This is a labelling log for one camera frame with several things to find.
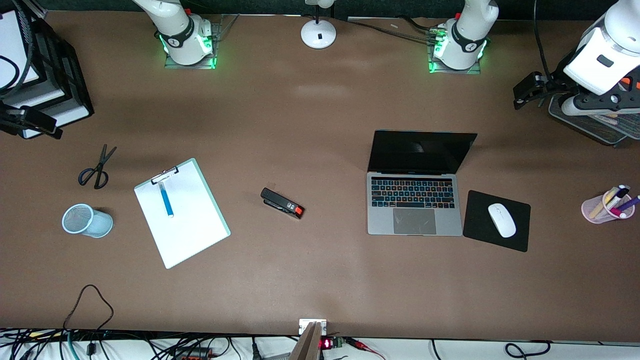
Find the tabletop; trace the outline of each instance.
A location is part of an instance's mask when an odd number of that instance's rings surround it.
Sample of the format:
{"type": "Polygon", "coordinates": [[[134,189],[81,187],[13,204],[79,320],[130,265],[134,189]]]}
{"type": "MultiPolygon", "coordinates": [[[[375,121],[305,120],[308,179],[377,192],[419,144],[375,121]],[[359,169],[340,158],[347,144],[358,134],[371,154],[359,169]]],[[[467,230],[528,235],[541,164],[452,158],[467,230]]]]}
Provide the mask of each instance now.
{"type": "MultiPolygon", "coordinates": [[[[61,140],[1,137],[0,326],[61,327],[92,283],[115,309],[108,329],[296,334],[298,319],[325,318],[350,336],[640,341],[640,220],[580,213],[611,186],[640,186],[640,146],[600,145],[535,103],[513,109],[512,87],[541,69],[530,22],[496,23],[471,76],[430,74],[424,45],[339,20],[335,43],[313,50],[306,21],[241,16],[217,69],[165,70],[144,13],[50,13],[95,115],[61,140]],[[478,133],[460,206],[469,190],[530,204],[529,250],[368,235],[376,129],[478,133]],[[108,185],[79,186],[104,143],[118,147],[108,185]],[[192,157],[231,236],[167,270],[133,188],[192,157]],[[264,205],[264,187],[305,216],[264,205]],[[61,216],[79,202],[111,214],[113,230],[65,233],[61,216]]],[[[588,25],[540,23],[552,69],[588,25]]],[[[69,326],[108,314],[88,292],[69,326]]]]}

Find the white round base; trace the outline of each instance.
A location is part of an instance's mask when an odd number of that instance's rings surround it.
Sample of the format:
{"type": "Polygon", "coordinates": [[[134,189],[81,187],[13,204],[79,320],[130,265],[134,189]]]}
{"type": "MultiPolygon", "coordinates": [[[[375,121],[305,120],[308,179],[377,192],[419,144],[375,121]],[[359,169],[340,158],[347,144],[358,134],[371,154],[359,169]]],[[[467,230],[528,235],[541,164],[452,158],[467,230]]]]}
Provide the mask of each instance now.
{"type": "Polygon", "coordinates": [[[324,49],[335,41],[335,28],[331,22],[315,20],[306,23],[300,31],[302,41],[314,49],[324,49]]]}

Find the black scissors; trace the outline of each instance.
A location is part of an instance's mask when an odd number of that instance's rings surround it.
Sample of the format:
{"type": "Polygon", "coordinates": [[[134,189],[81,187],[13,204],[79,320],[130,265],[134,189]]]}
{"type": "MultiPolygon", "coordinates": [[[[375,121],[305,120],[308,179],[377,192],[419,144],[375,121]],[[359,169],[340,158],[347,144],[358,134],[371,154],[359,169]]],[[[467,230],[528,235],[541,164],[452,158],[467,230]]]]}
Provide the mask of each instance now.
{"type": "Polygon", "coordinates": [[[106,172],[102,171],[102,168],[117,148],[118,147],[114,147],[111,151],[109,151],[109,154],[105,156],[105,154],[107,153],[107,144],[104,144],[104,146],[102,147],[102,154],[100,154],[100,162],[98,163],[98,166],[96,166],[95,168],[86,168],[82,170],[80,175],[78,175],[78,183],[80,183],[80,185],[82,186],[86,185],[89,179],[91,179],[91,176],[93,176],[97,172],[98,176],[95,179],[95,185],[93,186],[93,188],[97,190],[103,188],[104,185],[107,185],[107,182],[109,181],[109,175],[107,175],[106,172]],[[103,175],[104,181],[100,183],[100,179],[103,175]]]}

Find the white bracket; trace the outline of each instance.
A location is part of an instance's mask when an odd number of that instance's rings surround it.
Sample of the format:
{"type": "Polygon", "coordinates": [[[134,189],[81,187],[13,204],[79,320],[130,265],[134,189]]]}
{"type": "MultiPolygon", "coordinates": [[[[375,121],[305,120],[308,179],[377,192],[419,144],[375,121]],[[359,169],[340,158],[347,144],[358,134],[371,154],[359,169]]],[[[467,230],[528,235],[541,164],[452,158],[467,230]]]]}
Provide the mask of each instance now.
{"type": "Polygon", "coordinates": [[[298,322],[298,335],[302,335],[302,333],[307,328],[307,325],[312,322],[319,322],[322,325],[322,335],[326,336],[326,319],[300,319],[298,322]]]}

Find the open laptop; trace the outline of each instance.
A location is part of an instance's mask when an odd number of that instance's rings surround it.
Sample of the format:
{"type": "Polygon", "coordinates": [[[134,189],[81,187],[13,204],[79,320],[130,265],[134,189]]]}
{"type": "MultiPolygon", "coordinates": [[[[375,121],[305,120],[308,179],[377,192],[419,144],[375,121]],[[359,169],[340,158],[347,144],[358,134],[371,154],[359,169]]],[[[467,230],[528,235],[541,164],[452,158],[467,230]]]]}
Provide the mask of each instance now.
{"type": "Polygon", "coordinates": [[[377,130],[367,174],[369,234],[462,236],[455,173],[476,136],[377,130]]]}

